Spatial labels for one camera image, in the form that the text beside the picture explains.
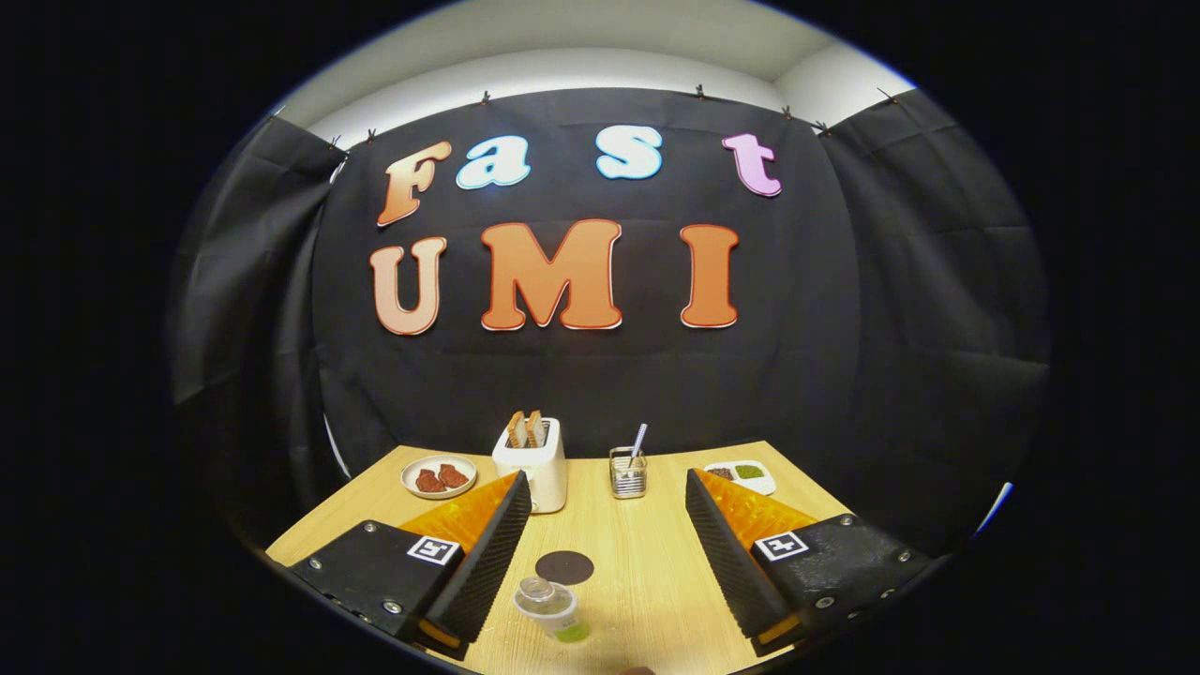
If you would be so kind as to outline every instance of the divided plate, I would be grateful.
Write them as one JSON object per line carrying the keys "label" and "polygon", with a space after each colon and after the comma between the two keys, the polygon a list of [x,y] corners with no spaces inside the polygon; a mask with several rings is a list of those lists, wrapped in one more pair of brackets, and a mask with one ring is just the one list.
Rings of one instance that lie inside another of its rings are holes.
{"label": "divided plate", "polygon": [[[458,470],[460,473],[467,477],[467,482],[454,489],[446,489],[445,492],[422,492],[416,489],[416,477],[421,474],[422,468],[428,468],[434,476],[442,471],[442,465],[449,464]],[[472,464],[469,459],[460,458],[455,455],[433,455],[424,459],[419,459],[413,464],[404,467],[404,471],[400,473],[400,482],[404,484],[404,488],[409,492],[422,497],[426,500],[449,500],[450,497],[457,497],[458,495],[466,492],[475,484],[475,465]]]}
{"label": "divided plate", "polygon": [[[737,468],[738,465],[752,466],[758,471],[762,471],[762,476],[758,478],[740,478],[738,477],[738,468]],[[754,490],[760,495],[769,495],[775,491],[775,478],[772,477],[770,472],[767,471],[767,467],[763,466],[762,462],[757,462],[752,459],[744,459],[738,461],[719,461],[706,466],[704,471],[710,471],[713,468],[728,468],[730,473],[733,474],[734,483],[742,485],[743,488],[749,488],[750,490]]]}

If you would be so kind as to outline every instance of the table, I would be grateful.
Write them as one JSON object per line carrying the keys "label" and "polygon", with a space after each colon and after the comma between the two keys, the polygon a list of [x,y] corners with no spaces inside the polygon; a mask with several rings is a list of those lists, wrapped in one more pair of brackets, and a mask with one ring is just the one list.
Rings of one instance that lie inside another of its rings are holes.
{"label": "table", "polygon": [[[362,520],[398,526],[446,503],[420,498],[400,483],[404,466],[434,454],[445,453],[396,448],[300,519],[266,555],[292,566]],[[475,486],[497,478],[490,455],[461,456],[479,471]],[[704,675],[740,670],[791,650],[755,656],[725,604],[684,508],[688,468],[733,460],[762,462],[775,478],[772,498],[817,520],[850,513],[762,441],[647,455],[647,494],[634,500],[611,496],[607,459],[570,459],[566,506],[529,516],[479,640],[463,662],[445,661],[488,675],[617,675],[636,665],[655,675]],[[592,628],[581,643],[554,641],[512,605],[517,584],[535,574],[538,558],[558,550],[578,551],[595,565],[592,578],[571,586],[580,616]]]}

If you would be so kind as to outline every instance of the round coaster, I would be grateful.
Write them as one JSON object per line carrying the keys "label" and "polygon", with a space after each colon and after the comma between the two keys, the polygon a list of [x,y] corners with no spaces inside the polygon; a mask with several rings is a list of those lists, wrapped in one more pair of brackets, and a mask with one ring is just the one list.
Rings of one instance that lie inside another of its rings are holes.
{"label": "round coaster", "polygon": [[592,558],[575,551],[554,551],[538,558],[534,566],[538,577],[547,581],[570,586],[587,581],[595,571]]}

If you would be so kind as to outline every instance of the white toaster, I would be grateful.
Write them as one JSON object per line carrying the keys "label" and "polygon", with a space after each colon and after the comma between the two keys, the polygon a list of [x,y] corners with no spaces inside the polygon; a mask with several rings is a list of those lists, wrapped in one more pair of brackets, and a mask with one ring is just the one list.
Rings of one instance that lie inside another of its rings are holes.
{"label": "white toaster", "polygon": [[502,429],[492,449],[492,461],[496,462],[497,477],[523,470],[529,479],[533,513],[553,513],[566,503],[566,456],[563,454],[558,420],[544,417],[541,423],[546,428],[545,446],[510,448],[508,430]]}

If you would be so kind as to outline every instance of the letter m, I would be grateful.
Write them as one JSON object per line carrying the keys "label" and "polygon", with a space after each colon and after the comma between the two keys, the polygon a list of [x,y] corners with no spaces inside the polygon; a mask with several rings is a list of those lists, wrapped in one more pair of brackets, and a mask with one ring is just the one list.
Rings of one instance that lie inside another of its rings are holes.
{"label": "letter m", "polygon": [[488,227],[481,239],[492,250],[492,306],[484,315],[488,330],[516,330],[526,315],[517,309],[517,291],[539,327],[550,325],[563,293],[570,288],[563,325],[596,330],[620,325],[612,304],[612,245],[620,226],[611,220],[581,220],[571,226],[554,253],[546,258],[523,222]]}

